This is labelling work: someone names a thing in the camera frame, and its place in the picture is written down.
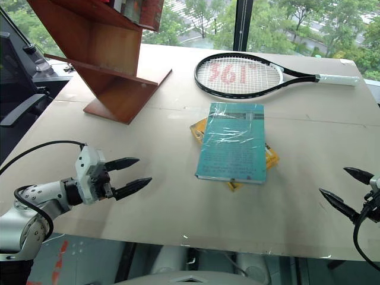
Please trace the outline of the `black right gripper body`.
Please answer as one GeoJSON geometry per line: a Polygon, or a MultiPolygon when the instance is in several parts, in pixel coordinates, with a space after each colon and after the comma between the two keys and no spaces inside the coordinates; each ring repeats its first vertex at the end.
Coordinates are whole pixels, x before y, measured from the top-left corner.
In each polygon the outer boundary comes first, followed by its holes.
{"type": "Polygon", "coordinates": [[[379,223],[379,192],[370,191],[364,196],[364,200],[357,223],[363,222],[365,219],[379,223]]]}

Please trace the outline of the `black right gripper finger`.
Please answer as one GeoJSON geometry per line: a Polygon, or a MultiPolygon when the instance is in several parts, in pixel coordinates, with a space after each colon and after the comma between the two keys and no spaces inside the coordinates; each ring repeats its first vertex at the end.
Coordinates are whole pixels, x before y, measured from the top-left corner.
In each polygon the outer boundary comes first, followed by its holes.
{"type": "Polygon", "coordinates": [[[353,178],[365,185],[369,185],[371,179],[374,177],[374,174],[355,167],[344,167],[343,169],[353,178]]]}
{"type": "Polygon", "coordinates": [[[345,215],[352,223],[355,223],[357,218],[359,217],[359,213],[348,206],[339,196],[333,194],[330,191],[319,188],[322,196],[332,205],[336,210],[338,210],[341,214],[345,215]]]}

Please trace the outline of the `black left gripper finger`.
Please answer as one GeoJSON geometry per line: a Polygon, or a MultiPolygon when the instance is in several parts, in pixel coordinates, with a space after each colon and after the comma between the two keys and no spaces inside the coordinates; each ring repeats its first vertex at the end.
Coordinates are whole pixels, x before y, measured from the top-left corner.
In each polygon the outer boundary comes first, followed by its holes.
{"type": "Polygon", "coordinates": [[[135,194],[140,189],[143,189],[145,186],[147,186],[151,181],[152,181],[152,178],[141,178],[141,179],[137,179],[132,182],[129,182],[124,187],[113,189],[113,197],[115,198],[115,200],[119,201],[132,194],[135,194]]]}
{"type": "Polygon", "coordinates": [[[106,162],[104,164],[106,170],[108,172],[114,171],[114,170],[122,170],[127,167],[132,166],[133,164],[139,162],[138,158],[135,157],[124,157],[121,159],[112,160],[109,162],[106,162]]]}

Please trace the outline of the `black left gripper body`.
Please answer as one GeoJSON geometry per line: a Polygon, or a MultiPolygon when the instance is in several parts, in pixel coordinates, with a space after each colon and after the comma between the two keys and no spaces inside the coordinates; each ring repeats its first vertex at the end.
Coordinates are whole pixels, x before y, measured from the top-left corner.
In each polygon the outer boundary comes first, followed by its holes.
{"type": "Polygon", "coordinates": [[[115,189],[111,186],[110,176],[105,164],[101,164],[90,175],[90,189],[93,191],[96,200],[114,197],[113,192],[115,189]]]}

